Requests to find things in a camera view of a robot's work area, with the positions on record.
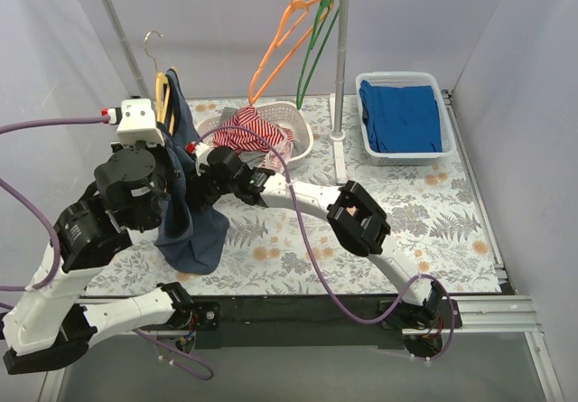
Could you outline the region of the navy blue tank top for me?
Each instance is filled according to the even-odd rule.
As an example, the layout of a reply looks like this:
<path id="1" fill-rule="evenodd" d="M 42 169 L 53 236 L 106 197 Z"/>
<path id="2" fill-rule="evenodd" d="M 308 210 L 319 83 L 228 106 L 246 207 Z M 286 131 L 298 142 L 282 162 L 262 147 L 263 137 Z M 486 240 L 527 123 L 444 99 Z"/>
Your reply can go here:
<path id="1" fill-rule="evenodd" d="M 229 221 L 211 206 L 194 212 L 187 204 L 186 175 L 196 171 L 196 163 L 185 146 L 198 141 L 200 135 L 182 94 L 177 71 L 168 69 L 166 77 L 171 91 L 169 108 L 175 116 L 173 134 L 166 144 L 178 176 L 167 185 L 170 198 L 163 204 L 163 221 L 154 244 L 173 269 L 204 276 L 219 265 Z"/>

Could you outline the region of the yellow clothes hanger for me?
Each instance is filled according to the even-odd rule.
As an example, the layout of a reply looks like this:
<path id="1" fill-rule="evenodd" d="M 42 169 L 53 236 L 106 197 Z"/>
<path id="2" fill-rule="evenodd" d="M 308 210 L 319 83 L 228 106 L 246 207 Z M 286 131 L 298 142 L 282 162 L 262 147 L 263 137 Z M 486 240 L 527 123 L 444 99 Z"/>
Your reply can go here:
<path id="1" fill-rule="evenodd" d="M 170 110 L 171 101 L 171 86 L 170 81 L 165 72 L 161 72 L 158 66 L 157 59 L 149 52 L 148 43 L 152 36 L 163 38 L 163 35 L 156 30 L 148 32 L 144 37 L 144 52 L 153 61 L 155 70 L 155 106 L 156 119 L 158 122 L 166 126 L 169 134 L 174 134 L 175 118 L 173 112 Z"/>

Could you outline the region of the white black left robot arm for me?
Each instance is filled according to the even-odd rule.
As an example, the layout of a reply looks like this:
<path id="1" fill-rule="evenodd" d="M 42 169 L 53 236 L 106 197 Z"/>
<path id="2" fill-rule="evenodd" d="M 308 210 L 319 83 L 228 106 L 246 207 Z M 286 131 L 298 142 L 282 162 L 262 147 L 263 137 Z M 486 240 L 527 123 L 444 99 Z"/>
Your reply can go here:
<path id="1" fill-rule="evenodd" d="M 165 186 L 177 172 L 162 145 L 113 146 L 94 171 L 95 180 L 57 218 L 32 285 L 1 321 L 8 374 L 62 369 L 93 345 L 147 325 L 185 328 L 193 301 L 181 284 L 159 284 L 147 294 L 109 304 L 78 304 L 89 282 L 119 252 L 130 248 L 130 230 L 160 226 Z"/>

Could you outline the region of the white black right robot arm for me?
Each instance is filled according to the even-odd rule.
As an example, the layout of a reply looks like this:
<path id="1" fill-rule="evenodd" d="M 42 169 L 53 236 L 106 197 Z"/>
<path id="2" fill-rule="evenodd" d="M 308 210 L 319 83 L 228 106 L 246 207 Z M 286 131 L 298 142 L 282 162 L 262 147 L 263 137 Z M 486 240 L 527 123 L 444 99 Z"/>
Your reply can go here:
<path id="1" fill-rule="evenodd" d="M 185 151 L 196 163 L 187 175 L 186 194 L 194 210 L 206 209 L 228 194 L 250 206 L 299 209 L 328 223 L 345 250 L 366 258 L 397 289 L 401 298 L 387 307 L 381 321 L 394 328 L 418 329 L 441 317 L 441 284 L 421 273 L 397 245 L 385 211 L 359 183 L 288 182 L 281 173 L 242 162 L 227 146 L 189 143 Z"/>

